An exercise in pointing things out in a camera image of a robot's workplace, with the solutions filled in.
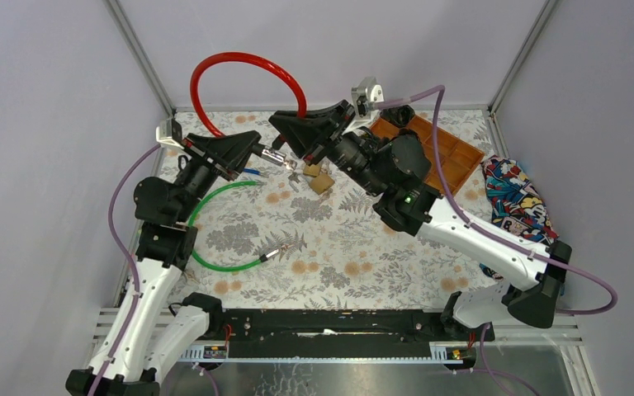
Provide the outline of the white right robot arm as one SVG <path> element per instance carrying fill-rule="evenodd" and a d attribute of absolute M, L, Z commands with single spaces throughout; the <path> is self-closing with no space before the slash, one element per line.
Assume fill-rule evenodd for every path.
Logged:
<path fill-rule="evenodd" d="M 484 289 L 452 294 L 440 327 L 460 340 L 471 330 L 504 318 L 534 328 L 554 323 L 565 280 L 570 247 L 546 246 L 512 235 L 456 208 L 426 182 L 433 158 L 413 130 L 398 128 L 379 137 L 356 123 L 354 107 L 345 101 L 298 116 L 277 111 L 270 124 L 278 131 L 274 147 L 283 145 L 307 164 L 328 159 L 376 198 L 374 211 L 391 229 L 456 249 L 498 272 L 503 281 Z"/>

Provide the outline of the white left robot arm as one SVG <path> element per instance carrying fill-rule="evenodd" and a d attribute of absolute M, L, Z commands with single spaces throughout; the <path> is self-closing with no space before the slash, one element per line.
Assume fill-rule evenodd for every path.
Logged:
<path fill-rule="evenodd" d="M 175 181 L 147 177 L 135 188 L 135 217 L 142 227 L 136 252 L 126 256 L 132 282 L 88 367 L 70 372 L 65 388 L 72 395 L 157 395 L 193 341 L 222 331 L 221 302 L 193 294 L 163 332 L 153 336 L 195 246 L 197 230 L 187 224 L 190 214 L 218 177 L 234 180 L 249 157 L 262 152 L 260 134 L 251 130 L 202 137 L 158 128 L 156 140 L 159 147 L 185 153 L 189 161 Z"/>

